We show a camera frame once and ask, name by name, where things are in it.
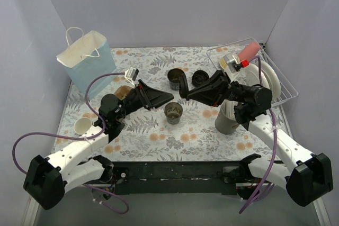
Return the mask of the stack of black lids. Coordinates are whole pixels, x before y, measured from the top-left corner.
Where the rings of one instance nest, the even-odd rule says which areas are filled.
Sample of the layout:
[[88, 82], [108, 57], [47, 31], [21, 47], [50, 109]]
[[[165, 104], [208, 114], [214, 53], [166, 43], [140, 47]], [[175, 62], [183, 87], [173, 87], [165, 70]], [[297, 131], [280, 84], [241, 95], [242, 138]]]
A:
[[204, 82], [206, 82], [209, 79], [209, 75], [207, 72], [203, 70], [197, 70], [194, 72], [192, 76], [192, 84], [195, 87], [198, 87], [202, 85]]

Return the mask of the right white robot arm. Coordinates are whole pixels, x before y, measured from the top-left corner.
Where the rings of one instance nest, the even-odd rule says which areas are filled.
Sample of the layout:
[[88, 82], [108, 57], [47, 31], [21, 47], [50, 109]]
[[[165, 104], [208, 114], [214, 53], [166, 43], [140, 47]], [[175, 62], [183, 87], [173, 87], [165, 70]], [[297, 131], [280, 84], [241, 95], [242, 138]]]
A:
[[185, 75], [179, 77], [180, 96], [208, 106], [218, 106], [224, 100], [238, 102], [234, 107], [236, 122], [257, 136], [272, 149], [272, 156], [283, 162], [276, 165], [260, 155], [245, 157], [239, 163], [243, 181], [260, 178], [285, 189], [300, 206], [333, 190], [331, 160], [324, 154], [314, 154], [275, 126], [269, 116], [272, 92], [260, 84], [247, 86], [232, 82], [222, 70], [217, 70], [202, 85], [189, 90]]

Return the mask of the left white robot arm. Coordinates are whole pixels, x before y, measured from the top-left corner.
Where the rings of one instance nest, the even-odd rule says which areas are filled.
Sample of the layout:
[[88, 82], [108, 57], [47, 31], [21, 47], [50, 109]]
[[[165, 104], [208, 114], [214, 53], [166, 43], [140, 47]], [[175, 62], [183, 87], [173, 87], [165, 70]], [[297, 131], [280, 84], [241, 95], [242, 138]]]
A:
[[115, 139], [124, 124], [120, 119], [141, 108], [158, 108], [173, 100], [171, 93], [147, 86], [142, 80], [120, 100], [106, 94], [99, 107], [100, 118], [82, 135], [63, 149], [47, 157], [40, 155], [30, 162], [23, 184], [24, 189], [45, 209], [56, 206], [65, 193], [87, 182], [98, 180], [102, 184], [113, 177], [113, 163], [103, 157], [84, 160], [96, 150]]

